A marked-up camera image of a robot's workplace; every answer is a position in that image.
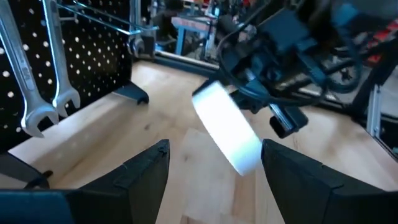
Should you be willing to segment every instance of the red object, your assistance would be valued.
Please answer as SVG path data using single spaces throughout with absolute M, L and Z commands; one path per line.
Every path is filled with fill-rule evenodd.
M 249 0 L 243 0 L 243 6 L 244 7 L 249 7 L 250 6 L 250 1 Z
M 385 41 L 388 37 L 390 37 L 390 34 L 395 33 L 398 30 L 398 20 L 395 20 L 394 22 L 391 22 L 387 29 L 378 32 L 377 34 L 374 35 L 374 38 L 378 40 L 379 42 Z M 372 41 L 368 44 L 368 47 L 374 47 L 377 45 L 377 41 Z M 371 63 L 378 63 L 380 60 L 381 56 L 380 55 L 373 55 L 368 58 L 368 62 Z

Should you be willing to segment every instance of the wooden workbench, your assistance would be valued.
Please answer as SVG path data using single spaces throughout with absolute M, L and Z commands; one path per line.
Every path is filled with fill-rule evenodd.
M 32 139 L 12 152 L 41 170 L 53 169 L 53 187 L 77 188 L 158 140 L 170 139 L 169 181 L 157 223 L 283 223 L 262 167 L 240 177 L 193 110 L 192 91 L 204 78 L 139 62 L 133 66 L 132 80 L 148 92 L 149 105 L 137 106 L 110 94 L 46 130 L 53 140 Z M 245 114 L 260 138 L 273 139 L 376 187 L 398 190 L 398 164 L 362 127 L 340 114 L 304 111 L 308 126 L 284 140 L 268 125 L 268 109 Z M 34 146 L 41 151 L 33 153 Z

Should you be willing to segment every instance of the black pegboard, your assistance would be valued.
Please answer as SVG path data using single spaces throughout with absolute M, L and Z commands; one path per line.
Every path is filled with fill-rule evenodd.
M 129 18 L 129 0 L 80 2 L 125 20 Z M 39 92 L 45 101 L 51 103 L 56 81 L 42 3 L 39 0 L 9 0 L 9 4 Z M 60 13 L 70 15 L 63 9 L 60 9 Z M 128 29 L 127 25 L 109 20 L 106 16 L 87 10 L 85 13 Z M 63 22 L 62 30 L 69 79 L 72 86 L 79 91 L 80 109 L 127 83 L 131 73 L 131 58 L 126 47 L 126 35 L 81 16 L 75 21 Z M 30 138 L 21 129 L 24 101 L 1 42 L 0 84 L 1 153 Z M 78 110 L 69 103 L 67 111 L 71 115 Z M 39 128 L 43 131 L 51 125 L 45 119 Z

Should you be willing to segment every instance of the metal rod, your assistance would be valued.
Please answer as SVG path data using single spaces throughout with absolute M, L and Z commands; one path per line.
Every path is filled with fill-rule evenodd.
M 381 87 L 375 85 L 369 97 L 368 120 L 366 130 L 372 137 L 380 136 L 381 123 Z
M 174 60 L 179 60 L 179 61 L 182 61 L 182 62 L 192 63 L 192 64 L 195 64 L 195 65 L 198 65 L 198 66 L 203 66 L 205 68 L 211 68 L 211 69 L 215 69 L 215 70 L 217 70 L 219 68 L 218 65 L 213 65 L 211 63 L 202 62 L 202 61 L 199 61 L 199 60 L 196 60 L 196 59 L 193 59 L 193 58 L 188 58 L 188 57 L 184 57 L 184 56 L 181 56 L 181 55 L 176 55 L 176 54 L 173 54 L 173 53 L 164 52 L 164 51 L 161 51 L 161 50 L 157 50 L 156 54 L 160 55 L 160 56 L 163 56 L 163 57 L 168 57 L 168 58 L 171 58 L 171 59 L 174 59 Z
M 135 24 L 136 23 L 136 17 L 134 16 L 134 11 L 136 10 L 134 0 L 130 0 L 130 15 L 129 15 L 129 21 L 130 21 L 130 31 L 133 31 L 136 29 Z
M 107 23 L 107 22 L 101 21 L 101 20 L 96 19 L 96 18 L 94 18 L 94 17 L 92 17 L 92 16 L 88 16 L 88 15 L 86 15 L 86 14 L 84 14 L 84 13 L 81 13 L 81 12 L 76 11 L 76 10 L 74 10 L 74 9 L 71 9 L 71 8 L 69 8 L 69 7 L 63 6 L 63 5 L 61 5 L 61 4 L 58 4 L 58 7 L 62 8 L 62 9 L 66 9 L 66 10 L 68 10 L 68 11 L 70 11 L 70 12 L 74 12 L 74 13 L 78 14 L 79 16 L 83 16 L 83 17 L 85 17 L 85 18 L 87 18 L 87 19 L 91 19 L 92 21 L 95 21 L 95 22 L 97 22 L 97 23 L 99 23 L 99 24 L 102 24 L 102 25 L 104 25 L 104 26 L 107 26 L 107 27 L 109 27 L 109 28 L 112 28 L 112 29 L 114 29 L 114 30 L 117 30 L 117 31 L 119 31 L 119 32 L 122 32 L 123 34 L 126 34 L 126 35 L 136 35 L 136 34 L 140 34 L 140 33 L 141 33 L 141 30 L 135 30 L 135 31 L 130 32 L 130 31 L 126 31 L 126 30 L 124 30 L 124 29 L 120 29 L 120 28 L 118 28 L 118 27 L 116 27 L 116 26 L 114 26 L 114 25 L 112 25 L 112 24 L 109 24 L 109 23 Z
M 189 21 L 199 22 L 199 23 L 202 23 L 202 24 L 210 25 L 210 21 L 204 21 L 204 20 L 201 20 L 201 19 L 197 19 L 196 17 L 190 17 L 190 16 L 187 16 L 187 15 L 184 15 L 184 14 L 177 14 L 177 16 L 179 18 L 181 18 L 181 19 L 187 19 Z
M 71 16 L 71 17 L 61 17 L 60 21 L 74 21 L 76 18 L 75 16 Z
M 158 29 L 158 27 L 150 27 L 150 28 L 148 28 L 148 27 L 139 26 L 139 25 L 137 25 L 137 21 L 135 21 L 135 23 L 126 21 L 126 20 L 121 19 L 121 18 L 119 18 L 119 17 L 116 17 L 116 16 L 110 15 L 110 14 L 108 14 L 108 13 L 106 13 L 106 12 L 103 12 L 103 11 L 101 11 L 101 10 L 99 10 L 99 9 L 96 9 L 96 8 L 94 8 L 94 7 L 87 6 L 86 4 L 80 3 L 80 2 L 78 2 L 78 1 L 74 1 L 74 3 L 76 3 L 77 5 L 79 5 L 79 6 L 81 6 L 81 7 L 84 7 L 84 8 L 86 8 L 86 9 L 89 9 L 89 10 L 92 10 L 92 11 L 97 12 L 97 13 L 99 13 L 99 14 L 102 14 L 102 15 L 104 15 L 104 16 L 108 16 L 109 18 L 112 18 L 112 19 L 114 19 L 114 20 L 116 20 L 116 21 L 119 21 L 119 22 L 122 22 L 122 23 L 124 23 L 124 24 L 133 26 L 133 27 L 135 27 L 135 28 L 137 28 L 137 29 L 141 29 L 141 30 L 157 30 L 157 29 Z

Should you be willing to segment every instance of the wrench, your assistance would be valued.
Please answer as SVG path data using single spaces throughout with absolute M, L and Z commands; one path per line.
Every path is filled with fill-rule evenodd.
M 80 95 L 70 84 L 68 78 L 67 59 L 62 44 L 61 20 L 58 13 L 56 0 L 42 0 L 47 32 L 50 37 L 52 59 L 57 77 L 57 91 L 55 92 L 53 106 L 60 116 L 68 116 L 65 109 L 66 103 L 72 100 L 75 108 L 80 107 Z
M 24 97 L 22 129 L 33 137 L 43 138 L 37 125 L 45 117 L 58 124 L 58 113 L 40 96 L 8 0 L 0 0 L 0 39 Z

